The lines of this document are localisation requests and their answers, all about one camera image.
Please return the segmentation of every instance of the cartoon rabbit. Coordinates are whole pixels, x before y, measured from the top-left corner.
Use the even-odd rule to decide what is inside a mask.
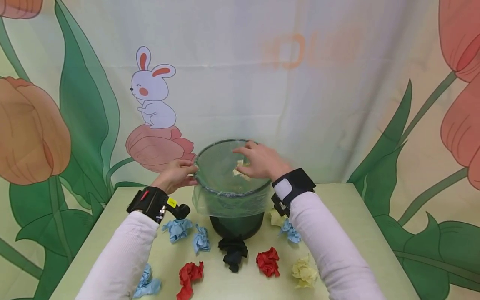
[[[161,64],[148,70],[150,64],[150,50],[142,46],[137,51],[137,64],[139,71],[132,76],[133,96],[137,98],[142,107],[137,108],[142,113],[145,125],[152,129],[168,128],[175,125],[177,116],[175,111],[165,104],[168,96],[168,86],[164,78],[175,75],[175,68],[167,64]]]

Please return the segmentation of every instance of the clear plastic bag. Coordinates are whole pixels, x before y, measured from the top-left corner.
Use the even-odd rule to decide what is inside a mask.
[[[193,205],[202,215],[239,218],[261,214],[273,193],[268,179],[244,178],[233,170],[239,160],[248,159],[232,150],[247,140],[231,139],[211,144],[198,155]]]

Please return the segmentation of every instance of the light blue crumpled paper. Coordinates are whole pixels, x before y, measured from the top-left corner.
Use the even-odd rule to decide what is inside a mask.
[[[185,238],[188,234],[188,229],[192,227],[192,221],[189,219],[173,220],[168,221],[168,223],[162,227],[162,231],[168,229],[168,233],[170,234],[170,242],[173,244],[176,241]]]
[[[162,282],[160,281],[160,279],[152,279],[152,267],[150,266],[150,264],[147,264],[133,297],[140,298],[144,295],[158,294],[161,286]]]
[[[285,220],[283,222],[283,226],[280,228],[280,233],[278,235],[281,235],[282,233],[286,232],[287,233],[287,239],[295,244],[300,243],[301,237],[300,234],[297,232],[295,228],[293,228],[292,223],[290,223],[290,220]]]
[[[195,233],[193,236],[193,249],[195,250],[195,254],[197,254],[198,251],[210,251],[207,229],[198,224],[195,224],[195,226],[198,230],[198,233]]]

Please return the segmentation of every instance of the hand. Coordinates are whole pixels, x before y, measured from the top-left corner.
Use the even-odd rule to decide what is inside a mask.
[[[172,160],[151,186],[158,187],[170,195],[178,188],[196,185],[197,181],[189,174],[195,173],[197,170],[198,167],[189,160]]]
[[[275,181],[293,170],[275,149],[263,144],[248,141],[244,147],[234,149],[233,153],[243,154],[248,158],[249,166],[237,166],[236,169],[251,178],[269,178]]]

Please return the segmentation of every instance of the yellow label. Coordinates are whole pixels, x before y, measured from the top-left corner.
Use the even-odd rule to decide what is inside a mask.
[[[173,200],[172,198],[169,198],[167,200],[167,204],[170,205],[173,208],[177,207],[177,201]]]

